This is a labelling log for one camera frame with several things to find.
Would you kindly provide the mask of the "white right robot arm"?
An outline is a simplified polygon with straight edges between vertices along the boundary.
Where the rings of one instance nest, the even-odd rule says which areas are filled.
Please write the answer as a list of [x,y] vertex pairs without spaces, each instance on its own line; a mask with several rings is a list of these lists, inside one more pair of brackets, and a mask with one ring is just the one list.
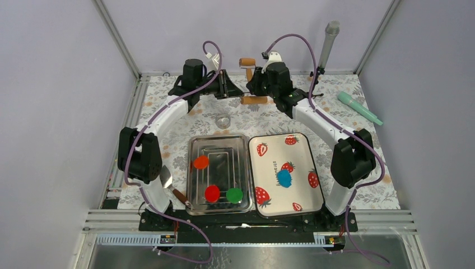
[[321,222],[327,230],[337,230],[359,182],[376,168],[371,134],[364,129],[353,131],[319,108],[311,92],[293,85],[283,62],[256,67],[246,87],[252,95],[269,96],[281,113],[307,126],[333,150],[330,172],[334,184]]

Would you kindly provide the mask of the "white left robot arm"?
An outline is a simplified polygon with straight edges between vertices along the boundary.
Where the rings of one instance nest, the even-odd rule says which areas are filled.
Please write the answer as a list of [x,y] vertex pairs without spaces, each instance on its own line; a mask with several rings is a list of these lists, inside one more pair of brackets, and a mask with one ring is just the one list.
[[160,108],[145,122],[134,128],[124,127],[119,134],[117,167],[124,173],[127,185],[137,186],[146,208],[154,212],[152,223],[167,230],[174,222],[167,209],[170,200],[159,179],[162,157],[159,142],[170,127],[189,113],[202,95],[216,99],[244,96],[229,78],[226,70],[208,71],[199,59],[187,59]]

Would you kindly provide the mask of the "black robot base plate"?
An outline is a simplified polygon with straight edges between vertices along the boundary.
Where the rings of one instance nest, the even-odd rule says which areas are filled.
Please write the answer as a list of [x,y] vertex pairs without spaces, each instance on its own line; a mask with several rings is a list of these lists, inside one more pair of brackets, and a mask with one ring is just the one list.
[[344,216],[327,218],[321,213],[266,219],[256,211],[238,214],[192,216],[186,210],[168,210],[171,219],[144,210],[139,231],[170,232],[178,243],[266,244],[315,243],[314,233],[339,235],[344,232]]

